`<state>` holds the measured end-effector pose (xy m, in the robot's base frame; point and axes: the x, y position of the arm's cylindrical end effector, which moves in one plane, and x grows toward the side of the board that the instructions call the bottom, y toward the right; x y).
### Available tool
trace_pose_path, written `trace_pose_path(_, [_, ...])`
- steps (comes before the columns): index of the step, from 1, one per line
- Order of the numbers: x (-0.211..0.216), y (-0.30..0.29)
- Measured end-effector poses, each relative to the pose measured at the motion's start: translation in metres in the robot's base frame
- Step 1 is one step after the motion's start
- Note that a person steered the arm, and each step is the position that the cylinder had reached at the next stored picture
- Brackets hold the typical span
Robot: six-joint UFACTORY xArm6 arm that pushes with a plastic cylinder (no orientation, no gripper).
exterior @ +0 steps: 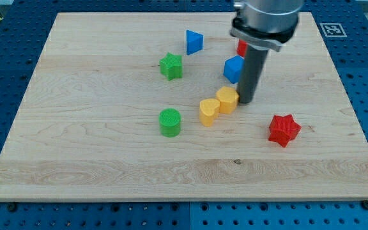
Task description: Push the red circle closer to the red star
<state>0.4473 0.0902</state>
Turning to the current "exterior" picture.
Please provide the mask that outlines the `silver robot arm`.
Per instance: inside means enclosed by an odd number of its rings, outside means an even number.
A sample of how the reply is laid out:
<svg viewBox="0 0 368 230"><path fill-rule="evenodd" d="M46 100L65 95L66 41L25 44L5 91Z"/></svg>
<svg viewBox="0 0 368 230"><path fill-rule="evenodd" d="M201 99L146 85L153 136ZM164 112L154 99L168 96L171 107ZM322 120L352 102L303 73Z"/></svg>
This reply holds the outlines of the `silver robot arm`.
<svg viewBox="0 0 368 230"><path fill-rule="evenodd" d="M229 33L247 44L237 92L239 102L249 104L268 52L279 52L293 37L303 0L242 0L233 6L236 16Z"/></svg>

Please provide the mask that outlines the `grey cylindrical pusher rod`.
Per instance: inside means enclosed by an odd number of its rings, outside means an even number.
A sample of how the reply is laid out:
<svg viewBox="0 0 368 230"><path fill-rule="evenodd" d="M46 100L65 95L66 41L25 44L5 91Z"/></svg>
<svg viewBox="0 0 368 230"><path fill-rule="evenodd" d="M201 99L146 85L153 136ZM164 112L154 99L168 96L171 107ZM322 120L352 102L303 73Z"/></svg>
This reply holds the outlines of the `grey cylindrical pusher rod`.
<svg viewBox="0 0 368 230"><path fill-rule="evenodd" d="M239 102L241 104L251 103L254 93L265 65L268 49L257 48L247 45L240 80L237 86Z"/></svg>

